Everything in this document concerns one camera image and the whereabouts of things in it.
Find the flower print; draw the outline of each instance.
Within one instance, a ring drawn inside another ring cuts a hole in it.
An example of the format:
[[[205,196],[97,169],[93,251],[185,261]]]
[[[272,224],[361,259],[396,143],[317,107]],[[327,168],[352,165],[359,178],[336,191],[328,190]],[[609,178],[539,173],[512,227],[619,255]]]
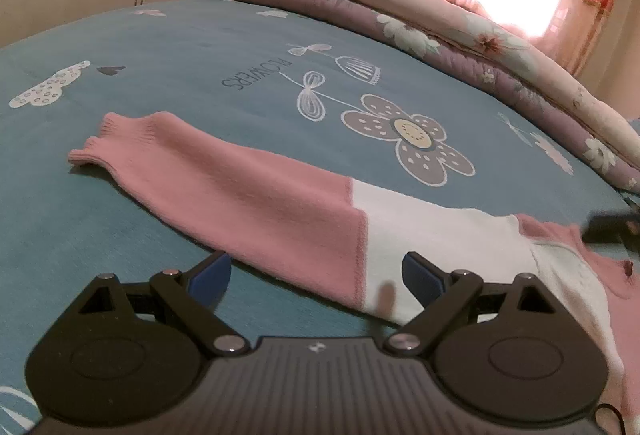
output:
[[[164,12],[158,11],[157,9],[139,9],[138,11],[134,11],[132,14],[148,14],[149,16],[166,16]]]
[[[491,20],[468,12],[466,27],[473,36],[472,46],[484,54],[504,54],[507,50],[526,50],[529,43],[504,30]]]
[[[384,25],[383,32],[385,36],[387,38],[393,38],[398,49],[408,52],[409,54],[414,52],[416,56],[420,58],[424,57],[427,51],[440,54],[438,50],[440,44],[433,38],[429,38],[422,31],[386,14],[379,14],[378,21]]]
[[[259,11],[256,14],[261,14],[263,16],[275,16],[276,18],[287,18],[289,13],[285,11],[279,11],[277,9],[273,9],[271,11]]]
[[[491,69],[485,70],[484,73],[482,74],[483,83],[491,84],[494,82],[494,79],[495,79],[495,75],[493,72],[491,72]]]
[[[0,415],[0,429],[9,434],[15,433],[14,428],[21,433],[35,426],[34,421],[26,415],[36,419],[40,416],[36,402],[23,391],[11,386],[0,386],[0,410],[6,414]]]
[[[505,123],[510,129],[511,131],[516,134],[516,136],[518,136],[520,138],[520,140],[527,144],[528,146],[532,146],[532,144],[529,142],[529,139],[527,139],[524,135],[524,131],[519,129],[517,126],[512,125],[511,121],[509,120],[509,118],[507,116],[505,116],[503,113],[498,112],[498,118]]]
[[[589,138],[584,141],[584,144],[589,148],[584,152],[584,156],[589,159],[589,164],[594,170],[604,174],[609,171],[609,166],[616,165],[616,156],[599,139]]]
[[[409,115],[373,94],[364,94],[360,101],[367,112],[347,110],[340,117],[342,122],[362,136],[395,142],[398,162],[420,182],[444,186],[446,168],[466,176],[476,173],[464,155],[445,143],[447,134],[437,121],[422,114]]]
[[[636,184],[638,184],[638,181],[636,180],[635,177],[631,177],[631,179],[629,179],[629,182],[627,182],[622,189],[626,190],[626,191],[633,191],[633,189],[636,187]]]
[[[289,49],[287,52],[293,54],[293,56],[304,56],[307,51],[317,52],[333,58],[335,64],[340,67],[342,72],[350,75],[352,78],[356,78],[358,81],[363,81],[370,85],[375,85],[380,81],[380,67],[376,67],[373,63],[352,56],[331,56],[326,51],[332,48],[331,45],[327,45],[326,43],[314,43],[307,47],[295,45],[293,49]]]
[[[446,33],[448,38],[497,60],[519,75],[535,73],[536,63],[530,54],[529,42],[479,14],[467,12],[465,19],[466,26],[450,28]]]
[[[572,104],[574,105],[574,108],[576,110],[580,110],[580,107],[582,106],[583,103],[584,103],[584,89],[580,84],[578,84],[578,89],[574,95]]]
[[[513,92],[522,101],[535,105],[537,107],[536,110],[539,111],[540,114],[545,111],[545,107],[548,105],[545,98],[536,91],[524,86],[520,81],[516,81],[516,84],[513,87]]]
[[[314,89],[317,89],[326,81],[324,74],[311,70],[303,76],[302,83],[291,79],[283,72],[280,73],[280,76],[287,78],[290,82],[302,88],[296,101],[300,114],[309,121],[322,121],[326,114],[326,109]]]
[[[564,155],[550,142],[548,142],[545,138],[540,136],[540,134],[536,134],[531,132],[531,137],[536,140],[536,144],[545,151],[545,153],[558,164],[562,170],[567,172],[569,175],[574,174],[574,168],[569,164],[569,161],[566,160]]]

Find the bed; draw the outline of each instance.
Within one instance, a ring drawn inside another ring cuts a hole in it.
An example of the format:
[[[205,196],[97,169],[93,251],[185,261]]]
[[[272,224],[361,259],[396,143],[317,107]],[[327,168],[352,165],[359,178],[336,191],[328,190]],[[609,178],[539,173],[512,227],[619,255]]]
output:
[[[107,171],[68,163],[108,112],[169,111],[224,141],[447,208],[557,224],[628,210],[620,190],[640,192],[633,129],[521,40],[441,0],[430,4],[179,0],[92,16],[0,51],[5,431],[37,420],[26,357],[96,274],[144,281],[209,253]],[[384,112],[391,128],[375,119]],[[420,141],[452,157],[416,163]],[[627,257],[621,247],[599,252]],[[217,314],[251,341],[392,325],[243,263]]]

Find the ribbed cuff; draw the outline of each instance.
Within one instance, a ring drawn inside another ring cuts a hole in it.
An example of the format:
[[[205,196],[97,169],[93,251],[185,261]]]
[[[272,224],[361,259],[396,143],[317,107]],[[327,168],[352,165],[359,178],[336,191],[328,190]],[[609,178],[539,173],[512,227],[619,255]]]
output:
[[[132,152],[131,146],[140,152],[154,142],[156,118],[165,113],[126,118],[110,112],[102,119],[98,136],[87,139],[82,150],[71,150],[68,161],[75,165],[99,164],[112,171],[116,164],[126,162]]]

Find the folded quilt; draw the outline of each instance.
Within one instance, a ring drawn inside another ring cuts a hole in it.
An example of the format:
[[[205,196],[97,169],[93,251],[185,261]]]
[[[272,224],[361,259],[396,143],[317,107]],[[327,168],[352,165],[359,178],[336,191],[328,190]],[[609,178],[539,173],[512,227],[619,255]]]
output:
[[[583,123],[632,166],[640,168],[640,138],[626,120],[593,97],[572,75],[527,41],[445,0],[354,0],[492,59],[530,83]]]
[[[594,136],[571,114],[550,103],[541,93],[532,89],[530,84],[521,82],[491,59],[464,52],[441,38],[408,28],[395,18],[379,14],[350,0],[236,1],[296,12],[400,49],[455,79],[491,94],[591,166],[613,187],[640,194],[638,168],[612,152],[601,141],[602,138]],[[259,14],[280,17],[287,15],[282,11],[264,11]],[[316,47],[322,48],[324,45],[293,48],[289,53],[304,54]]]

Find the pink sweater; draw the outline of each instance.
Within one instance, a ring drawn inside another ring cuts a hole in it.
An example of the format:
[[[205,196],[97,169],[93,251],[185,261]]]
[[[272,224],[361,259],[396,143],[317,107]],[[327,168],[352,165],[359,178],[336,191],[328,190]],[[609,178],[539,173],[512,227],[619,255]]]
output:
[[[602,401],[640,433],[638,276],[591,253],[577,226],[444,208],[222,141],[168,112],[108,114],[69,161],[103,166],[159,219],[210,247],[399,323],[421,310],[402,284],[408,251],[485,281],[537,274],[606,355]],[[617,433],[614,423],[606,428]]]

